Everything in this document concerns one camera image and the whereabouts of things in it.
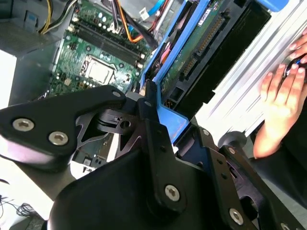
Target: bolt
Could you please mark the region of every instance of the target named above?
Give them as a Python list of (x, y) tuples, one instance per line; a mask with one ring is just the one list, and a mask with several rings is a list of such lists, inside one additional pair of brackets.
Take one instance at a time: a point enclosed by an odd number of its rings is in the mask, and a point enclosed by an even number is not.
[(231, 147), (229, 147), (228, 150), (229, 150), (232, 154), (235, 154), (235, 153), (236, 153), (236, 151), (235, 151), (233, 148), (231, 148)]
[(288, 227), (288, 225), (286, 225), (286, 224), (284, 224), (284, 223), (281, 223), (280, 225), (281, 225), (281, 227), (282, 227), (283, 230), (290, 230), (289, 227)]
[(206, 129), (203, 129), (202, 131), (203, 131), (203, 133), (204, 133), (206, 136), (209, 136), (209, 135), (210, 135), (210, 133), (209, 133)]
[(229, 214), (231, 219), (237, 223), (238, 225), (243, 225), (244, 221), (243, 221), (243, 217), (241, 216), (241, 214), (234, 208), (229, 209)]
[(120, 97), (120, 93), (119, 92), (113, 91), (112, 93), (113, 93), (114, 96)]
[(27, 118), (19, 118), (13, 121), (13, 127), (18, 131), (27, 132), (34, 128), (34, 123)]
[(149, 107), (152, 106), (152, 104), (150, 104), (149, 102), (145, 102), (146, 105), (148, 105)]
[(165, 194), (170, 200), (174, 202), (180, 199), (180, 194), (178, 189), (170, 184), (165, 187)]
[(49, 135), (49, 141), (54, 145), (65, 145), (68, 142), (68, 136), (63, 132), (55, 131)]

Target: black wire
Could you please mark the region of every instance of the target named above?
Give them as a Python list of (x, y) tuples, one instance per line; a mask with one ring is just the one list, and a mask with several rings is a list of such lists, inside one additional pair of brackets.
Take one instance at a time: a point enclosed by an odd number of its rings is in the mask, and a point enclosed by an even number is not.
[(112, 15), (113, 15), (113, 22), (114, 22), (114, 28), (117, 29), (118, 28), (118, 13), (116, 10), (116, 6), (114, 4), (114, 0), (111, 1), (111, 5), (112, 5)]
[[(50, 20), (52, 18), (52, 14), (53, 14), (53, 0), (50, 0), (50, 8), (51, 8), (51, 16), (50, 16)], [(38, 31), (39, 33), (41, 33), (43, 31), (43, 29), (45, 28), (46, 23), (44, 24), (44, 26)]]
[[(114, 4), (116, 6), (117, 11), (119, 12), (119, 6), (116, 3), (116, 1), (114, 1)], [(150, 46), (150, 48), (152, 48), (153, 50), (155, 50), (158, 47), (158, 42), (154, 39), (153, 35), (145, 28), (143, 27), (141, 24), (137, 23), (136, 21), (134, 21), (127, 13), (126, 11), (122, 8), (124, 16), (127, 20), (127, 23), (129, 23), (138, 33), (140, 33), (143, 38), (145, 39), (145, 41), (148, 43), (148, 45)]]
[(2, 200), (0, 200), (0, 205), (1, 205), (1, 208), (2, 208), (2, 214), (1, 214), (1, 217), (0, 217), (0, 219), (1, 219), (3, 217), (3, 214), (4, 214)]
[(64, 9), (63, 9), (63, 12), (62, 12), (61, 16), (60, 16), (58, 19), (56, 19), (53, 23), (51, 23), (51, 24), (48, 26), (48, 29), (49, 29), (50, 27), (52, 27), (52, 26), (54, 26), (54, 25), (60, 23), (60, 22), (63, 20), (63, 18), (65, 17), (66, 11), (68, 10), (68, 7), (69, 7), (69, 5), (70, 5), (72, 2), (73, 2), (73, 0), (68, 0), (68, 1), (67, 1), (67, 3), (66, 3), (65, 6), (64, 6)]
[(12, 203), (10, 203), (11, 201), (13, 200), (10, 200), (10, 201), (6, 201), (6, 202), (2, 202), (3, 198), (0, 200), (0, 205), (2, 207), (2, 215), (0, 218), (3, 217), (3, 213), (4, 213), (4, 210), (3, 210), (3, 205), (5, 204), (9, 204), (11, 206), (13, 206), (15, 209), (16, 209), (16, 214), (20, 217), (33, 217), (33, 216), (37, 216), (38, 214), (35, 212), (35, 210), (27, 203), (23, 203), (22, 205), (20, 205), (18, 208), (16, 208), (15, 206), (17, 205), (14, 205)]

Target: yellow wire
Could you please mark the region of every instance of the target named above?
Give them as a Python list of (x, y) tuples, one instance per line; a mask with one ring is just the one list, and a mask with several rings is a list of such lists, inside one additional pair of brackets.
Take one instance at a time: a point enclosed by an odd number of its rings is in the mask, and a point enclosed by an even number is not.
[(47, 17), (44, 29), (40, 32), (41, 34), (43, 34), (48, 29), (48, 27), (50, 25), (50, 21), (51, 21), (51, 3), (50, 3), (50, 0), (47, 0), (47, 4), (48, 4), (48, 17)]

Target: green circuit board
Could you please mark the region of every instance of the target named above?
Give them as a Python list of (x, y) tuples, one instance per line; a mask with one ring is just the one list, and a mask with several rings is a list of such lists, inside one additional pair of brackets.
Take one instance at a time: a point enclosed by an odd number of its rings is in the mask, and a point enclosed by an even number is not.
[[(114, 29), (113, 16), (111, 12), (103, 8), (101, 5), (83, 0), (76, 16), (80, 20), (96, 26), (97, 29), (100, 29), (100, 33), (107, 34), (110, 39), (114, 39), (121, 45), (142, 52), (145, 55), (150, 55), (150, 48), (144, 40), (137, 43), (131, 43), (127, 39), (126, 32), (120, 20), (118, 21), (118, 29)], [(134, 30), (131, 32), (132, 37), (136, 37), (137, 35), (138, 34)]]
[(139, 70), (103, 50), (83, 41), (71, 33), (66, 33), (62, 51), (50, 82), (50, 94), (59, 95), (101, 85), (91, 77), (81, 76), (81, 70), (86, 57), (111, 63), (116, 70), (111, 85), (119, 90), (127, 91), (130, 82), (139, 81)]
[(177, 58), (175, 59), (173, 65), (168, 70), (165, 77), (162, 79), (160, 87), (161, 93), (166, 93), (174, 84), (175, 81), (178, 80), (179, 74), (183, 72), (183, 74), (187, 75), (189, 71), (192, 69), (194, 64), (196, 63), (196, 59), (193, 58), (193, 53), (199, 50), (201, 52), (204, 51), (210, 39), (214, 35), (214, 32), (219, 28), (219, 26), (224, 22), (223, 17), (220, 17), (220, 20), (217, 20), (216, 25), (213, 25), (211, 28), (212, 33), (208, 34), (207, 37), (203, 39), (202, 44), (199, 46), (202, 37), (207, 32), (210, 24), (219, 13), (219, 9), (222, 6), (224, 0), (216, 0), (214, 1), (205, 11), (204, 15), (201, 17), (198, 25), (194, 29), (193, 33), (189, 37), (185, 46), (182, 48)]
[(131, 43), (102, 6), (82, 0), (73, 14), (50, 79), (48, 96), (114, 85), (126, 93), (139, 82), (151, 54), (146, 42)]

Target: person's hand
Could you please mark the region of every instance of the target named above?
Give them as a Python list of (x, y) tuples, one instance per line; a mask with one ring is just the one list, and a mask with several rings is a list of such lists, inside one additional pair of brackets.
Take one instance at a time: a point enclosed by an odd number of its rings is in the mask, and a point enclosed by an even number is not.
[(294, 59), (303, 54), (306, 54), (302, 59), (301, 63), (307, 63), (307, 28), (303, 31), (303, 36), (290, 45), (290, 50), (296, 50), (290, 55), (290, 58)]
[(307, 97), (305, 69), (294, 64), (280, 87), (284, 69), (285, 65), (281, 64), (275, 75), (268, 73), (261, 89), (265, 131), (270, 138), (277, 141), (281, 141), (295, 124)]

